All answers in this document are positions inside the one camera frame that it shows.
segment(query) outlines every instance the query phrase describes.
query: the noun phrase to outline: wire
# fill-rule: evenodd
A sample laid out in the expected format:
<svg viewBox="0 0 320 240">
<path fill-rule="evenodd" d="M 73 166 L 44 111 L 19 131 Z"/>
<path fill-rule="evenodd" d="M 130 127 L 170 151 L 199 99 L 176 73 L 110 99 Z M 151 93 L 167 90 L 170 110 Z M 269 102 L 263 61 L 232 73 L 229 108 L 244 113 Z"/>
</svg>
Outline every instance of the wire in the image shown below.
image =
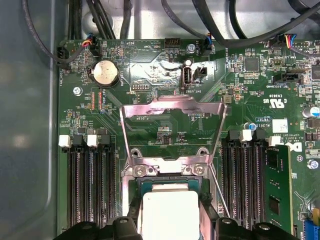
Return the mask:
<svg viewBox="0 0 320 240">
<path fill-rule="evenodd" d="M 88 4 L 88 6 L 89 6 L 90 12 L 91 12 L 91 14 L 93 16 L 93 20 L 94 20 L 94 22 L 96 24 L 96 27 L 99 30 L 99 33 L 100 33 L 101 37 L 103 39 L 108 39 L 108 34 L 104 29 L 103 23 L 101 22 L 101 19 L 100 19 L 100 16 L 99 16 L 98 12 L 97 12 L 96 6 L 92 2 L 92 0 L 86 0 L 86 2 Z"/>
<path fill-rule="evenodd" d="M 288 35 L 284 35 L 284 37 L 285 37 L 286 47 L 287 47 L 288 49 L 290 49 L 290 43 L 289 43 Z"/>
<path fill-rule="evenodd" d="M 68 10 L 68 39 L 74 39 L 74 0 L 69 0 L 69 10 Z"/>
<path fill-rule="evenodd" d="M 127 39 L 131 20 L 132 4 L 130 0 L 123 0 L 123 22 L 120 30 L 120 39 Z"/>
<path fill-rule="evenodd" d="M 229 0 L 229 17 L 231 26 L 235 32 L 235 34 L 238 36 L 239 39 L 247 39 L 247 36 L 242 31 L 238 19 L 237 19 L 237 12 L 236 12 L 236 0 Z"/>
<path fill-rule="evenodd" d="M 29 28 L 30 33 L 32 34 L 33 39 L 35 42 L 38 44 L 40 49 L 50 58 L 52 58 L 54 61 L 61 63 L 61 64 L 69 64 L 72 61 L 74 61 L 83 51 L 84 47 L 80 46 L 68 59 L 62 59 L 60 57 L 57 57 L 56 55 L 52 54 L 44 45 L 44 43 L 41 41 L 35 26 L 32 22 L 31 16 L 30 16 L 30 11 L 29 11 L 29 6 L 28 6 L 28 0 L 22 0 L 22 10 L 24 13 L 24 18 L 26 21 L 26 24 Z"/>
<path fill-rule="evenodd" d="M 256 44 L 265 40 L 268 40 L 272 37 L 274 37 L 277 34 L 283 34 L 287 32 L 288 30 L 294 28 L 295 26 L 302 23 L 304 20 L 306 20 L 308 17 L 310 17 L 312 14 L 316 13 L 318 10 L 320 10 L 320 2 L 315 4 L 313 7 L 311 7 L 309 10 L 307 10 L 303 15 L 298 16 L 291 22 L 288 22 L 287 24 L 280 26 L 272 31 L 269 31 L 265 34 L 247 38 L 247 39 L 239 39 L 239 40 L 225 40 L 222 34 L 219 31 L 219 28 L 217 27 L 215 21 L 213 20 L 211 13 L 208 9 L 208 5 L 206 3 L 206 0 L 192 0 L 192 3 L 201 18 L 202 22 L 206 26 L 206 28 L 209 30 L 209 32 L 212 34 L 212 36 L 215 38 L 215 40 L 222 46 L 226 48 L 243 48 L 250 46 L 252 44 Z"/>
<path fill-rule="evenodd" d="M 102 20 L 104 29 L 106 30 L 106 33 L 108 35 L 109 39 L 116 39 L 116 35 L 114 33 L 114 31 L 112 30 L 112 26 L 110 24 L 108 15 L 104 9 L 104 6 L 101 4 L 100 0 L 94 0 L 94 5 L 95 8 L 98 12 L 98 14 L 100 15 L 100 18 Z"/>
<path fill-rule="evenodd" d="M 175 23 L 177 24 L 180 28 L 183 28 L 186 30 L 188 33 L 196 36 L 197 38 L 204 39 L 206 38 L 206 35 L 201 34 L 200 32 L 197 32 L 193 30 L 192 28 L 188 27 L 181 19 L 174 13 L 174 11 L 171 9 L 169 6 L 167 0 L 161 0 L 161 4 L 163 7 L 163 10 L 165 13 L 168 15 L 168 17 Z"/>
<path fill-rule="evenodd" d="M 74 1 L 74 38 L 82 39 L 81 17 L 82 17 L 82 0 Z"/>
<path fill-rule="evenodd" d="M 290 6 L 295 10 L 298 14 L 302 15 L 304 14 L 307 10 L 310 9 L 307 5 L 305 5 L 301 0 L 288 0 L 288 3 Z M 320 14 L 319 13 L 314 13 L 313 15 L 309 16 L 309 19 L 314 21 L 316 24 L 320 26 Z"/>
<path fill-rule="evenodd" d="M 295 38 L 297 37 L 297 34 L 294 34 L 292 37 L 291 37 L 291 41 L 290 41 L 290 47 L 292 48 L 292 46 L 294 45 L 294 40 Z"/>
</svg>

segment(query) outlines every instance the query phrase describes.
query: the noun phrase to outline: screw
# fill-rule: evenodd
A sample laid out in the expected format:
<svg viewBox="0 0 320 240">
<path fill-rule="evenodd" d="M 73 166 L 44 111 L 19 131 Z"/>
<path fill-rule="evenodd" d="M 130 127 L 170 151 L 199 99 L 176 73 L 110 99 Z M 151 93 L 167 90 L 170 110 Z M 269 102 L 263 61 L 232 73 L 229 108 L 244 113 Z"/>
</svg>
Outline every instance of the screw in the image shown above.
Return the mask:
<svg viewBox="0 0 320 240">
<path fill-rule="evenodd" d="M 231 221 L 229 218 L 224 218 L 224 219 L 222 219 L 222 222 L 223 222 L 224 224 L 230 224 L 230 223 L 232 223 L 232 221 Z"/>
<path fill-rule="evenodd" d="M 83 230 L 88 230 L 88 229 L 91 229 L 92 226 L 91 225 L 85 225 L 82 227 Z"/>
<path fill-rule="evenodd" d="M 125 224 L 125 223 L 128 222 L 128 220 L 124 218 L 124 219 L 121 219 L 119 222 L 120 222 L 121 224 Z"/>
<path fill-rule="evenodd" d="M 316 160 L 309 160 L 308 168 L 309 169 L 317 169 L 319 167 L 319 163 Z"/>
<path fill-rule="evenodd" d="M 81 87 L 78 87 L 78 86 L 76 86 L 74 89 L 73 89 L 73 94 L 75 95 L 75 96 L 81 96 L 81 94 L 82 94 L 82 88 Z"/>
<path fill-rule="evenodd" d="M 265 225 L 265 224 L 260 224 L 260 225 L 259 225 L 259 228 L 261 228 L 261 229 L 263 229 L 263 230 L 265 230 L 265 231 L 270 230 L 270 227 L 269 227 L 268 225 Z"/>
<path fill-rule="evenodd" d="M 198 175 L 204 174 L 204 167 L 203 166 L 195 166 L 194 171 Z"/>
<path fill-rule="evenodd" d="M 189 54 L 194 54 L 196 52 L 196 45 L 194 44 L 188 44 L 186 46 L 186 51 L 189 53 Z"/>
<path fill-rule="evenodd" d="M 134 172 L 138 177 L 142 177 L 142 176 L 146 175 L 147 170 L 143 166 L 137 166 L 136 169 L 134 170 Z"/>
</svg>

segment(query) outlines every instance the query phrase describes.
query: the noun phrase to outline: white label sticker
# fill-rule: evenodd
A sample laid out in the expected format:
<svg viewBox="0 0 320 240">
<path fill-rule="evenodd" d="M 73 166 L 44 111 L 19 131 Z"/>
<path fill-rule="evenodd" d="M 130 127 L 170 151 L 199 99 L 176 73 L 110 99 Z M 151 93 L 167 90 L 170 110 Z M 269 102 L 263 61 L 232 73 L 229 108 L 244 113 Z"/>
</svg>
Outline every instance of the white label sticker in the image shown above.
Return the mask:
<svg viewBox="0 0 320 240">
<path fill-rule="evenodd" d="M 288 120 L 287 119 L 272 119 L 272 132 L 274 134 L 288 133 Z"/>
</svg>

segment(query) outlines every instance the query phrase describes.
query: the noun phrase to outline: capacitor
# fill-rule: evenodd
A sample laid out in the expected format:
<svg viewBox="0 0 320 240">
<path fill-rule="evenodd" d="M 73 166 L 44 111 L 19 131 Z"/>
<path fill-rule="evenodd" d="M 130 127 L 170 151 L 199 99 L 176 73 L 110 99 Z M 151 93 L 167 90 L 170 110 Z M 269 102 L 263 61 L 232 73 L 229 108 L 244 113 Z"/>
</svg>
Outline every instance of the capacitor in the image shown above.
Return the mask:
<svg viewBox="0 0 320 240">
<path fill-rule="evenodd" d="M 110 88 L 119 82 L 119 69 L 116 64 L 109 60 L 95 63 L 88 70 L 88 76 L 102 88 Z"/>
<path fill-rule="evenodd" d="M 252 132 L 254 132 L 255 130 L 257 130 L 257 125 L 255 123 L 249 123 L 249 122 L 246 122 L 244 125 L 243 125 L 243 128 L 244 129 L 249 129 L 251 130 Z"/>
<path fill-rule="evenodd" d="M 317 118 L 320 116 L 320 108 L 316 106 L 306 107 L 302 110 L 302 115 L 305 118 Z"/>
</svg>

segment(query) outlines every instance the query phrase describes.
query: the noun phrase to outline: mounting hole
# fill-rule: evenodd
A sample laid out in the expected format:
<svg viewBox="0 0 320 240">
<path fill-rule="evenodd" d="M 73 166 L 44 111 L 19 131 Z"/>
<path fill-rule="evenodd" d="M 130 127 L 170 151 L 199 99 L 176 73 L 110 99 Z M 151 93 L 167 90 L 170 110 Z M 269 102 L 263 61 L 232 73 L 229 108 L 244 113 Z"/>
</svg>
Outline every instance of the mounting hole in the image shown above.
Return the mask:
<svg viewBox="0 0 320 240">
<path fill-rule="evenodd" d="M 91 225 L 85 225 L 82 227 L 83 230 L 88 230 L 88 229 L 91 229 L 92 226 Z"/>
</svg>

